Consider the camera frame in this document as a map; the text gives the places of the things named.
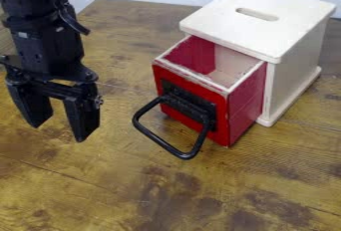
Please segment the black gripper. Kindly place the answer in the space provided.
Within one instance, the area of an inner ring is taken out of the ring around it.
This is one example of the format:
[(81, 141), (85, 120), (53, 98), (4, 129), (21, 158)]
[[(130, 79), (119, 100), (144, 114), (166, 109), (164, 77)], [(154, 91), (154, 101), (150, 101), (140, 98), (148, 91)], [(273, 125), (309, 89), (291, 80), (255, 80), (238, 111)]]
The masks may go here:
[(49, 98), (63, 100), (76, 142), (83, 142), (100, 126), (103, 99), (96, 89), (96, 73), (83, 65), (80, 34), (89, 31), (72, 16), (15, 17), (4, 15), (15, 55), (0, 62), (7, 69), (7, 89), (20, 114), (32, 127), (52, 116)]

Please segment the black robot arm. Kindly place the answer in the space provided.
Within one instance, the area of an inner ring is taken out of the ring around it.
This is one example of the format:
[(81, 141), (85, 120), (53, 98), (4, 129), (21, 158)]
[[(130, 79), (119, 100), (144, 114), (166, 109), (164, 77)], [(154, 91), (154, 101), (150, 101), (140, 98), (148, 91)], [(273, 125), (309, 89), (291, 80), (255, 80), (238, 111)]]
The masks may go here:
[(77, 22), (69, 0), (0, 0), (1, 23), (16, 47), (0, 55), (12, 101), (37, 127), (53, 115), (51, 100), (63, 102), (76, 141), (84, 141), (100, 125), (97, 74), (81, 59), (81, 37), (89, 30)]

